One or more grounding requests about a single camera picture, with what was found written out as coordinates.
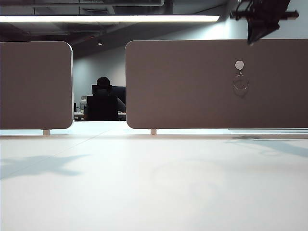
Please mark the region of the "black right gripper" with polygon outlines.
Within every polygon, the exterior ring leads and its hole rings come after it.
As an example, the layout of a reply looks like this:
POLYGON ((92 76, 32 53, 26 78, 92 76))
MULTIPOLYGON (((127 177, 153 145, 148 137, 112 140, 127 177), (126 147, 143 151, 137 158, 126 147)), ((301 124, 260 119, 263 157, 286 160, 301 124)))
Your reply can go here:
POLYGON ((230 18, 236 21, 245 18, 248 21, 247 44, 251 46, 278 30, 280 20, 295 20, 299 17, 297 10, 287 10, 289 3, 289 0, 240 0, 236 9, 230 11, 230 18), (265 25, 258 26, 254 23, 257 21, 265 25))

